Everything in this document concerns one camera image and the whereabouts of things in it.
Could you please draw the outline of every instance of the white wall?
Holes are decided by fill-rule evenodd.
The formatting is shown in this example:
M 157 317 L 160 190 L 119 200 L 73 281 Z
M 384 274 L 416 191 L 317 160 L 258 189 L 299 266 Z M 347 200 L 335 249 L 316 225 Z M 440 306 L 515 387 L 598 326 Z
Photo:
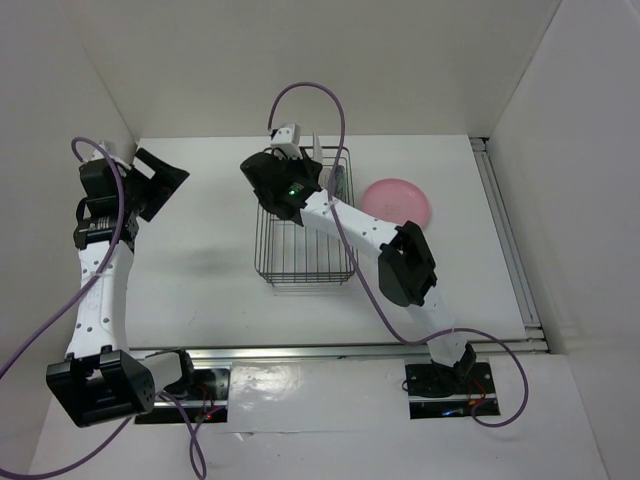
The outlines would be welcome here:
M 72 233 L 82 196 L 75 135 L 132 138 L 54 2 L 0 1 L 0 361 L 78 288 Z M 62 319 L 0 383 L 0 465 L 26 471 L 50 395 L 45 369 L 70 338 Z
M 612 480 L 637 477 L 640 1 L 564 0 L 490 142 L 546 331 Z
M 262 135 L 314 80 L 351 134 L 488 135 L 559 0 L 62 0 L 133 133 Z M 281 119 L 336 133 L 331 102 Z

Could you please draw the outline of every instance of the metal wire basket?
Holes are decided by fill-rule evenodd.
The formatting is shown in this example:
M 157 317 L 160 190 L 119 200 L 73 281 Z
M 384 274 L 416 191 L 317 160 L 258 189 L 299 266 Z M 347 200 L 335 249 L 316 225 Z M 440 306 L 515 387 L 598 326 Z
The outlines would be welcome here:
M 326 187 L 338 147 L 323 147 L 320 184 Z M 342 179 L 336 196 L 353 205 L 353 181 L 349 150 L 344 148 L 339 166 Z M 254 265 L 272 285 L 343 284 L 354 274 L 353 264 L 342 242 L 289 220 L 280 220 L 258 205 Z

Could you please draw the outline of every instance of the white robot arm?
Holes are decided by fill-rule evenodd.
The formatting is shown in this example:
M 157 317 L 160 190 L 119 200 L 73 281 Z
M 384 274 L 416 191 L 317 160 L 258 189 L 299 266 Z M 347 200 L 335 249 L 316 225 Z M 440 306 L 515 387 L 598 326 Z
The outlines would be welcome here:
M 189 175 L 143 149 L 136 152 L 136 158 L 154 175 L 148 178 L 132 164 L 114 158 L 124 187 L 120 238 L 107 268 L 78 305 L 65 360 L 47 368 L 47 385 L 81 427 L 147 413 L 157 393 L 170 385 L 188 384 L 193 375 L 193 365 L 183 350 L 161 352 L 140 362 L 129 355 L 125 304 L 137 218 L 151 221 Z M 118 197 L 113 172 L 97 151 L 80 167 L 80 180 L 87 196 L 76 211 L 74 241 L 84 286 L 98 275 L 96 269 L 116 232 Z
M 283 145 L 281 140 L 287 130 L 298 132 L 295 138 L 291 137 L 292 142 L 299 139 L 299 128 L 285 125 L 272 133 L 272 153 L 256 153 L 240 168 L 265 210 L 280 219 L 340 238 L 327 191 L 318 184 L 322 165 L 311 160 L 297 144 Z M 277 145 L 273 139 L 279 139 Z M 297 151 L 299 158 L 287 155 Z M 331 203 L 350 245 L 377 262 L 382 294 L 407 308 L 429 333 L 453 329 L 455 320 L 442 301 L 435 261 L 420 227 L 412 222 L 400 226 L 373 218 L 335 198 Z M 475 352 L 458 333 L 436 338 L 428 346 L 433 361 L 451 369 L 460 382 L 475 363 Z

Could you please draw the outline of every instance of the white enclosure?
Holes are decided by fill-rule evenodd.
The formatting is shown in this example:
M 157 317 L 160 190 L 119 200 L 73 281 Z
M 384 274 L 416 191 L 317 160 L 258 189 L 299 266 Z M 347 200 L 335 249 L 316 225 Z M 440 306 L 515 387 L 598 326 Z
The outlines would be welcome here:
M 267 146 L 274 96 L 317 81 L 344 104 L 356 203 L 393 176 L 427 194 L 444 300 L 459 325 L 517 346 L 529 409 L 500 431 L 409 421 L 402 360 L 301 364 L 301 379 L 329 379 L 324 396 L 276 398 L 253 416 L 238 397 L 228 424 L 200 432 L 211 478 L 634 478 L 639 11 L 640 0 L 0 0 L 0 361 L 78 288 L 76 135 L 192 174 L 141 224 L 131 347 L 394 343 L 355 278 L 301 294 L 254 270 L 256 201 L 238 166 Z M 291 93 L 276 121 L 336 142 L 318 92 Z M 470 137 L 488 138 L 486 151 Z M 77 429 L 45 385 L 72 317 L 0 383 L 1 468 L 60 468 L 114 428 Z M 551 354 L 536 347 L 545 340 Z M 478 349 L 508 415 L 517 370 Z M 345 385 L 357 388 L 345 397 Z M 189 478 L 185 432 L 130 425 L 64 478 Z

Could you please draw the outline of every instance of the pink plate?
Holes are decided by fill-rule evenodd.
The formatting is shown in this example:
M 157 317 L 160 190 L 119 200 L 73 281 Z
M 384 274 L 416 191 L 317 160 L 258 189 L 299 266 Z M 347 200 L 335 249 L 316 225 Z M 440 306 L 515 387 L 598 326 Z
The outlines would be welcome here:
M 411 220 L 422 228 L 431 216 L 431 206 L 422 190 L 399 178 L 387 178 L 371 184 L 362 197 L 362 210 L 399 225 Z

